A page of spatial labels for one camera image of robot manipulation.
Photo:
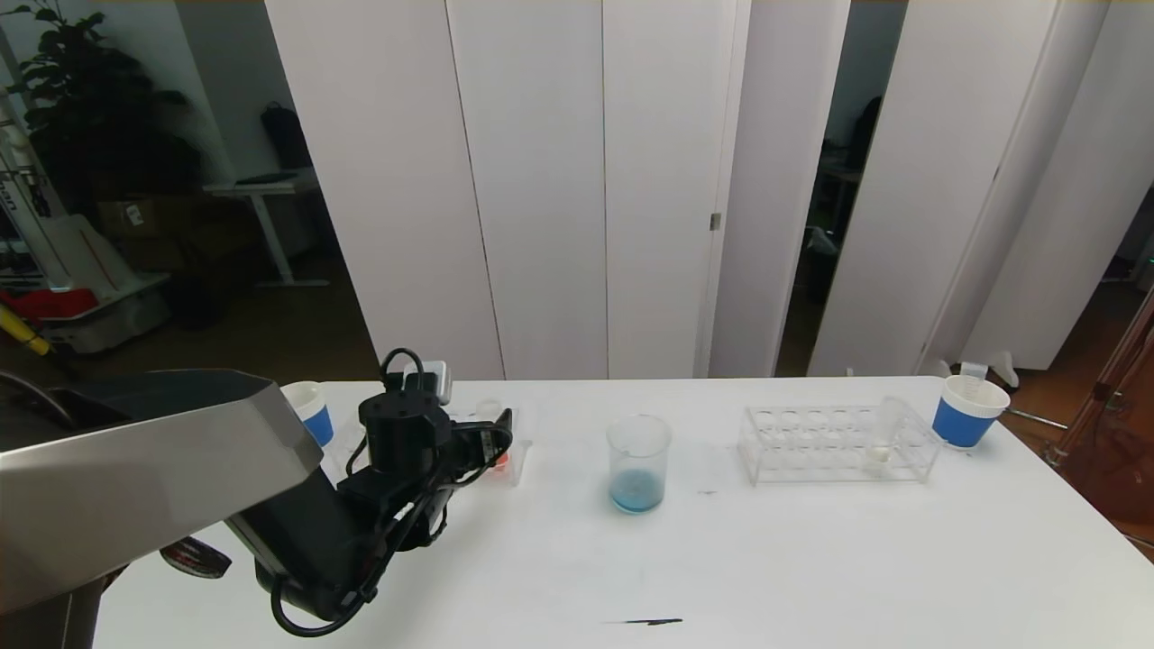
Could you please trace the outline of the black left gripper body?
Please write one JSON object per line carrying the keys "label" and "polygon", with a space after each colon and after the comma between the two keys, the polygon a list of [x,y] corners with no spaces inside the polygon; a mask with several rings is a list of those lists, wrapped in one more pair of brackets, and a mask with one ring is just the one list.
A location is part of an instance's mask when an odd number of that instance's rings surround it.
{"label": "black left gripper body", "polygon": [[477,480],[510,449],[510,427],[499,422],[454,424],[454,480]]}

